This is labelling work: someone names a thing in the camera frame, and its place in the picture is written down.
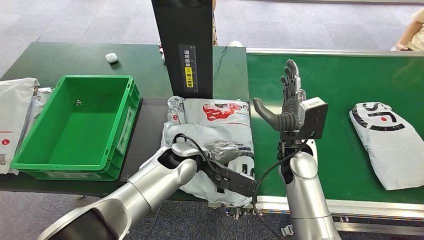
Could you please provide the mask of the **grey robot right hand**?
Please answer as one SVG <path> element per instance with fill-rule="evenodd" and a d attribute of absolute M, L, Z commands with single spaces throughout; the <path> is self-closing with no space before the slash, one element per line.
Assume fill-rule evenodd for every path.
<path fill-rule="evenodd" d="M 281 113 L 275 114 L 267 109 L 263 101 L 258 97 L 252 99 L 256 113 L 278 132 L 296 131 L 300 129 L 301 120 L 299 119 L 299 105 L 306 98 L 306 93 L 302 89 L 301 77 L 297 64 L 292 59 L 288 59 L 285 64 L 285 76 L 280 78 L 283 92 Z"/>

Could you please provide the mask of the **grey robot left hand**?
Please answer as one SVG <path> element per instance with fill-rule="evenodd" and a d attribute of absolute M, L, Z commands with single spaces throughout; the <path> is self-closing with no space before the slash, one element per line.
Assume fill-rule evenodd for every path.
<path fill-rule="evenodd" d="M 253 157 L 254 153 L 250 146 L 234 142 L 217 140 L 204 146 L 211 159 L 223 165 L 241 156 Z"/>

